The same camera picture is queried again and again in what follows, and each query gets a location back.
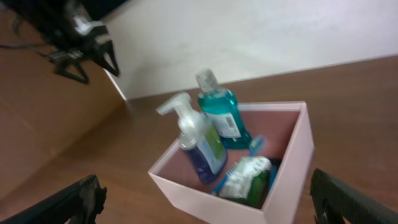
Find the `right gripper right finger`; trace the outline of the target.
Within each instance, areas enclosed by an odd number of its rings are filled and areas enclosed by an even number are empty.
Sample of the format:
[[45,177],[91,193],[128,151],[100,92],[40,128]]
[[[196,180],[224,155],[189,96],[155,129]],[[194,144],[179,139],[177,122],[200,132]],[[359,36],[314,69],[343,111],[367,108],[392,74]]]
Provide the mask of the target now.
[[321,169],[313,171],[310,195],[316,224],[397,224],[397,212]]

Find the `clear pump bottle purple liquid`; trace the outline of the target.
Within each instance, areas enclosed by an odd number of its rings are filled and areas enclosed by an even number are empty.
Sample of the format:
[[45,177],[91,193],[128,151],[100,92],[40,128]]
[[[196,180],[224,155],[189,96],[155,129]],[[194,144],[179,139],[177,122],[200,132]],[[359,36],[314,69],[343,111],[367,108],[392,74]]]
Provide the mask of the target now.
[[228,155],[210,118],[192,108],[191,97],[186,92],[174,95],[156,111],[160,115],[176,112],[180,149],[187,155],[200,182],[214,182],[224,168]]

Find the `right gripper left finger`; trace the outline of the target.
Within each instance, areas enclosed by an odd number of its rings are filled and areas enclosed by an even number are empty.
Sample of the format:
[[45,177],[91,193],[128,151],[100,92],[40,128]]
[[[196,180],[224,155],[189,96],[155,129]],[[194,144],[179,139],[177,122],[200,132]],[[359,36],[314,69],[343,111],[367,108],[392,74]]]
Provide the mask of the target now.
[[91,174],[1,224],[95,224],[104,210],[106,194],[107,188]]

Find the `blue mouthwash bottle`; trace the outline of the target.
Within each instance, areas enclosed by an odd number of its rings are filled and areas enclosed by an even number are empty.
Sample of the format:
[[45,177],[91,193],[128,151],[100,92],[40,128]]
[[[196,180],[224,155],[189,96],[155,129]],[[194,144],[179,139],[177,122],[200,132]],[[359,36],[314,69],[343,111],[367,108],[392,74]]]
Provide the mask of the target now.
[[198,72],[195,78],[201,90],[198,94],[198,104],[212,120],[224,147],[247,149],[252,137],[239,113],[235,94],[220,86],[210,69]]

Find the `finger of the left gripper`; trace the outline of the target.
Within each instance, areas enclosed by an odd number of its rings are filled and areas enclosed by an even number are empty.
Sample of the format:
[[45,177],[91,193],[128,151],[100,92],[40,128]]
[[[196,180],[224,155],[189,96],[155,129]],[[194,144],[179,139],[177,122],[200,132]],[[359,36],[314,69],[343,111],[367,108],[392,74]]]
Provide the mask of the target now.
[[58,61],[55,67],[55,73],[84,85],[88,85],[90,82],[90,79],[80,65],[80,62],[72,58]]
[[111,40],[96,45],[93,61],[115,77],[120,75],[119,66],[114,53],[113,42]]

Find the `blue disposable razor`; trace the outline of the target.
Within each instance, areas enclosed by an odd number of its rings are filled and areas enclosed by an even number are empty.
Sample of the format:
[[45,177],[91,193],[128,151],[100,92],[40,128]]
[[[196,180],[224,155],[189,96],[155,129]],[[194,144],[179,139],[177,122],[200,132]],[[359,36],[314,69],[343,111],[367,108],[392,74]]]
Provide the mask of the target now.
[[278,169],[279,169],[279,167],[278,167],[277,165],[273,165],[273,166],[271,167],[271,170],[270,170],[270,173],[269,173],[268,191],[270,191],[271,188],[272,188],[272,185],[273,185],[273,183],[274,183],[274,181],[275,181],[275,178],[276,178],[276,175],[277,175],[277,173],[278,173]]

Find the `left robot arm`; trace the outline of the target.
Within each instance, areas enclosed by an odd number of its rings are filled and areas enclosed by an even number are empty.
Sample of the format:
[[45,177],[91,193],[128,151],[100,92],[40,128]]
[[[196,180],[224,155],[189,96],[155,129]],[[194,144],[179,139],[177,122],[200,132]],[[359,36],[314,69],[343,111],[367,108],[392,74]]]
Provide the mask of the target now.
[[[1,5],[17,14],[11,29],[21,40],[20,45],[2,45],[2,49],[30,49],[54,64],[55,74],[85,85],[90,79],[81,66],[84,61],[120,75],[113,41],[100,39],[109,35],[108,29],[91,18],[88,1],[5,0]],[[24,21],[41,34],[43,43],[32,44],[20,35]]]

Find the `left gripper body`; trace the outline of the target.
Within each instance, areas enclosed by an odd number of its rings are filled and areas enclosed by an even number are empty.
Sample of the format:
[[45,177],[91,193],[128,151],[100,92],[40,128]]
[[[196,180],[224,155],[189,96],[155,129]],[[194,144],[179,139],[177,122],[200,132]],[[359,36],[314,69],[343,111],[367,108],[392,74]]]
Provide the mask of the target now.
[[75,23],[68,21],[49,21],[48,40],[56,51],[48,56],[51,62],[72,58],[77,61],[92,60],[97,44],[108,41],[109,32],[105,25],[95,27],[89,34],[80,35]]

